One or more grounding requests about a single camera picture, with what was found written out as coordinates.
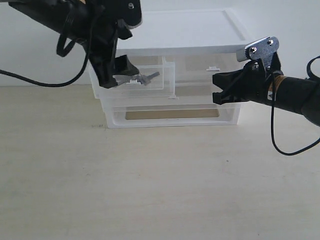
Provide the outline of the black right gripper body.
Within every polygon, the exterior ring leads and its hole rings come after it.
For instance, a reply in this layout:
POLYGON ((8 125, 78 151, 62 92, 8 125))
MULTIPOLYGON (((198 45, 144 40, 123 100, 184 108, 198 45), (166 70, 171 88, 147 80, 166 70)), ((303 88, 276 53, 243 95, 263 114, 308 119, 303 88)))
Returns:
POLYGON ((280 85, 284 81, 278 53, 275 52, 264 60, 259 58, 248 62, 244 68, 241 80, 242 97, 256 103, 270 103, 277 95, 280 85))

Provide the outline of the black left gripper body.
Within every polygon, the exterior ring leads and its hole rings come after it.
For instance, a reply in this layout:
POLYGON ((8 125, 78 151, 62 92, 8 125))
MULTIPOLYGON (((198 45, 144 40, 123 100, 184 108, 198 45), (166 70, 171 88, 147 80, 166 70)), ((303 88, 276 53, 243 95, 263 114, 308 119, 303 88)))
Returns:
POLYGON ((95 41, 108 44, 111 41, 127 40, 132 37, 131 29, 122 19, 115 19, 109 4, 87 4, 88 42, 85 44, 85 57, 89 59, 91 44, 95 41))

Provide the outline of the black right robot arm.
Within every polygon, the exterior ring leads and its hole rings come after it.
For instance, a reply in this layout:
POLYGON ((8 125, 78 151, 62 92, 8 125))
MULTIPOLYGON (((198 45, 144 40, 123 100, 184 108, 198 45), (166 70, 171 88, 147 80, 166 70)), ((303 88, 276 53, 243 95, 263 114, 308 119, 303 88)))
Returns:
POLYGON ((277 53, 267 66, 261 58, 247 62, 242 69, 214 74, 212 83, 221 89, 212 100, 217 105, 255 102, 304 116, 320 124, 320 80, 285 76, 277 53))

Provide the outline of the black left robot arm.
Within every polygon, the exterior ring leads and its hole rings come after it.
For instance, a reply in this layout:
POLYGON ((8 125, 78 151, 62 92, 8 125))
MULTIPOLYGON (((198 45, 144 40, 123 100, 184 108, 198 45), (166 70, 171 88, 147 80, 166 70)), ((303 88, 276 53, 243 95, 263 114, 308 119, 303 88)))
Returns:
POLYGON ((59 33, 56 54, 67 56, 76 44, 85 58, 79 73, 64 83, 48 84, 1 71, 1 74, 48 88, 60 88, 77 81, 91 64, 100 87, 118 86, 115 76, 134 76, 140 71, 127 55, 116 56, 118 40, 131 38, 131 30, 143 20, 139 0, 8 0, 13 9, 59 33))

